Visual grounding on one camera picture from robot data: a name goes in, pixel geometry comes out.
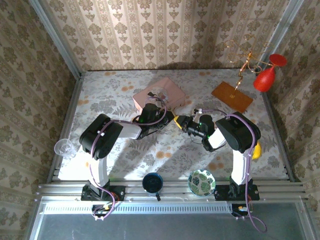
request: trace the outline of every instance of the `table surface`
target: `table surface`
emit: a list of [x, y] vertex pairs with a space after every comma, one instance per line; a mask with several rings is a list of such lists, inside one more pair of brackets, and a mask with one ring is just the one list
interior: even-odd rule
[[[222, 81], [234, 86], [238, 72], [238, 69], [87, 72], [69, 139], [79, 149], [80, 135], [101, 113], [112, 119], [132, 120], [139, 115], [133, 95], [165, 77], [174, 81], [186, 94], [186, 105], [176, 108], [175, 114], [190, 116], [194, 108], [218, 108], [233, 113], [233, 109], [212, 96], [211, 92]], [[261, 131], [263, 153], [251, 164], [252, 177], [288, 179], [262, 95], [253, 87], [254, 79], [254, 74], [245, 72], [239, 87], [241, 92], [253, 99], [244, 115]], [[223, 117], [219, 112], [212, 112], [211, 116], [214, 122]], [[201, 142], [197, 137], [192, 139], [196, 143]], [[177, 179], [188, 177], [197, 169], [207, 169], [215, 178], [231, 175], [233, 154], [228, 145], [208, 152], [201, 144], [194, 142], [174, 121], [141, 140], [118, 138], [107, 158], [109, 177], [138, 180], [147, 173], [157, 172], [163, 178]], [[58, 178], [87, 180], [90, 173], [86, 161], [79, 155], [73, 159], [63, 159]]]

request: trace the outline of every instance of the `damask wallpaper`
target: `damask wallpaper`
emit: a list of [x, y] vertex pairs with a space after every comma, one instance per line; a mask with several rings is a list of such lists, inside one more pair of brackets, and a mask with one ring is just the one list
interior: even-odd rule
[[27, 0], [0, 0], [0, 239], [22, 239], [75, 79]]
[[288, 64], [269, 91], [296, 177], [320, 226], [320, 1], [305, 0], [278, 50]]
[[40, 0], [82, 71], [239, 67], [239, 41], [262, 50], [289, 0]]

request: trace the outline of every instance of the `pink cardboard box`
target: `pink cardboard box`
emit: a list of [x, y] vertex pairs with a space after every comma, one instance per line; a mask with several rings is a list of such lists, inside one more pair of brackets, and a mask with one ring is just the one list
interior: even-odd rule
[[134, 105], [140, 113], [146, 105], [149, 92], [162, 98], [168, 110], [185, 104], [186, 94], [170, 78], [165, 77], [133, 96]]

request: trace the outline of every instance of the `clear plastic cup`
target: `clear plastic cup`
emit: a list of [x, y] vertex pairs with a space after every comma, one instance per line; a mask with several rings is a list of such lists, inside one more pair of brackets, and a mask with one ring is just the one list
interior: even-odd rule
[[56, 142], [56, 144], [54, 145], [54, 152], [66, 159], [72, 159], [77, 154], [75, 146], [69, 139], [66, 138], [60, 139]]

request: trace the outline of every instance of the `patterned bowl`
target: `patterned bowl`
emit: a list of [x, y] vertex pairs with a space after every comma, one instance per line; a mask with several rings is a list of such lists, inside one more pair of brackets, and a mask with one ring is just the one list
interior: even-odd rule
[[198, 169], [190, 174], [188, 185], [193, 194], [206, 197], [214, 192], [216, 180], [208, 170]]

